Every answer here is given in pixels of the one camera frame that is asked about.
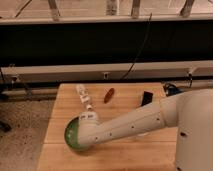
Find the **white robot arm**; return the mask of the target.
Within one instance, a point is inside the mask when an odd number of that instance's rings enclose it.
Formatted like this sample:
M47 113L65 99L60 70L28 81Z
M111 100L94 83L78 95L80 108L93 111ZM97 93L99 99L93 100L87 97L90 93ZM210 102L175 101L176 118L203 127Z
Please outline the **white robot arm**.
M176 171L213 171L213 89L162 98L103 123L82 113L77 142L90 147L166 127L178 128Z

